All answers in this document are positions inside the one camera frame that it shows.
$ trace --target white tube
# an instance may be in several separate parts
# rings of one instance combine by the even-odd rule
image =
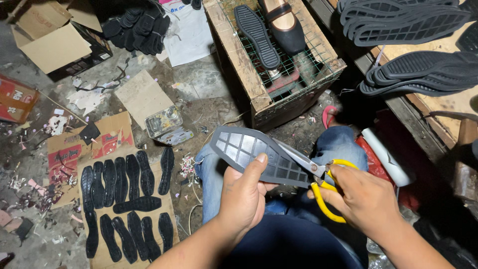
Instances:
[[[398,187],[403,187],[412,183],[412,180],[407,176],[405,171],[395,161],[390,152],[388,152],[370,128],[364,129],[362,135]]]

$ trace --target scissor blade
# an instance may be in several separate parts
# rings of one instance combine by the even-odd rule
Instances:
[[[298,152],[291,146],[287,145],[286,143],[279,141],[273,138],[274,142],[279,145],[298,165],[305,168],[307,171],[313,173],[314,175],[321,177],[325,172],[325,166],[320,166],[315,162],[311,161],[307,158],[304,154]],[[317,169],[312,171],[312,165],[315,165]]]

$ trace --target forearm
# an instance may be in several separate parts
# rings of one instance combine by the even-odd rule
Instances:
[[[376,242],[397,269],[454,268],[405,221],[380,237]]]
[[[213,268],[237,244],[237,233],[215,217],[167,252],[148,268]]]

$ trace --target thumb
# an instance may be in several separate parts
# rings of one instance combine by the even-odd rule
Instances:
[[[320,194],[322,196],[322,199],[324,199],[324,202],[331,204],[333,207],[339,210],[340,213],[342,213],[343,215],[347,205],[345,204],[344,198],[342,197],[342,195],[340,195],[338,192],[327,190],[324,188],[320,188]],[[315,199],[315,196],[312,190],[309,190],[307,192],[307,197],[309,199]]]
[[[245,186],[257,188],[257,182],[259,182],[262,172],[266,169],[267,160],[267,154],[261,153],[247,165],[241,177]]]

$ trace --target concrete floor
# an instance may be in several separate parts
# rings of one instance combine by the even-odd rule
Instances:
[[[99,84],[110,82],[119,73],[116,66],[124,67],[125,60],[129,57],[129,67],[126,69],[126,74],[132,78],[142,69],[147,70],[153,78],[158,79],[162,89],[180,108],[186,119],[196,121],[200,118],[196,127],[201,125],[212,131],[215,127],[234,120],[240,114],[216,63],[215,55],[171,68],[168,59],[159,62],[154,56],[140,56],[141,52],[137,52],[135,56],[124,49],[111,47],[114,57],[80,74],[79,77],[83,81],[86,80],[89,83],[99,81]],[[83,114],[83,110],[79,110],[74,104],[69,104],[68,99],[66,99],[67,96],[75,92],[75,88],[72,86],[72,78],[65,78],[57,82],[51,81],[19,50],[16,51],[15,49],[13,48],[13,51],[10,51],[14,55],[11,55],[6,62],[0,63],[2,74],[31,84],[75,114]],[[173,89],[171,85],[177,82],[182,83],[181,86]],[[119,113],[120,109],[126,110],[121,101],[112,94],[112,91],[107,90],[105,92],[107,97],[101,105],[87,115],[89,120],[97,121]],[[322,107],[330,104],[340,107],[337,98],[323,94],[316,106],[310,111],[321,115]],[[33,133],[32,130],[42,129],[43,125],[48,123],[52,109],[55,107],[55,104],[41,95],[28,118],[28,121],[32,121],[32,123],[31,127],[27,129],[27,135],[23,135],[23,131],[22,133],[15,132],[17,124],[0,123],[0,145],[5,153],[0,155],[0,162],[3,164],[0,168],[2,209],[18,202],[18,197],[30,190],[30,187],[26,187],[15,193],[14,190],[9,189],[8,184],[13,176],[18,175],[19,178],[26,178],[27,180],[31,178],[40,185],[43,184],[43,179],[47,178],[47,158],[39,155],[40,153],[47,155],[46,145],[40,144],[41,147],[38,149],[36,145],[48,138],[49,134],[43,131]],[[310,154],[313,143],[324,131],[324,128],[320,122],[320,117],[317,118],[316,123],[310,122],[308,118],[309,116],[305,115],[305,119],[293,120],[270,131],[268,134],[290,145],[295,145],[299,151],[306,153],[306,155]],[[245,126],[242,120],[231,125]],[[82,123],[73,122],[70,123],[70,126],[80,127]],[[158,161],[163,147],[157,146],[144,131],[136,128],[137,126],[135,120],[132,119],[135,145],[143,149],[146,145],[150,163]],[[8,130],[12,130],[13,134],[8,135]],[[178,231],[181,240],[188,236],[183,228],[188,231],[188,217],[191,208],[199,202],[195,198],[192,187],[181,186],[180,184],[184,180],[179,175],[180,163],[184,155],[188,153],[189,156],[196,156],[206,138],[206,134],[196,133],[194,138],[175,148],[179,150],[174,153],[175,168],[171,178],[171,195],[176,218],[179,219]],[[19,145],[21,139],[22,141],[28,141],[24,143],[26,149],[23,151]],[[195,185],[195,189],[201,199],[202,189],[197,188],[197,185]],[[285,195],[285,198],[291,196],[291,191],[286,186],[281,186],[271,195],[279,195],[281,192]],[[16,254],[16,258],[7,268],[55,269],[61,265],[66,265],[68,268],[89,268],[89,261],[85,255],[86,235],[84,226],[70,217],[71,214],[74,214],[81,218],[81,214],[74,211],[73,205],[51,210],[44,216],[40,215],[35,207],[26,211],[10,209],[8,212],[12,217],[30,219],[34,225],[23,244],[16,235],[8,234],[0,229],[0,252],[14,252]],[[201,219],[201,208],[197,208],[192,214],[191,228],[193,232],[201,226]],[[59,235],[66,237],[66,240],[55,245],[52,238],[57,238]]]

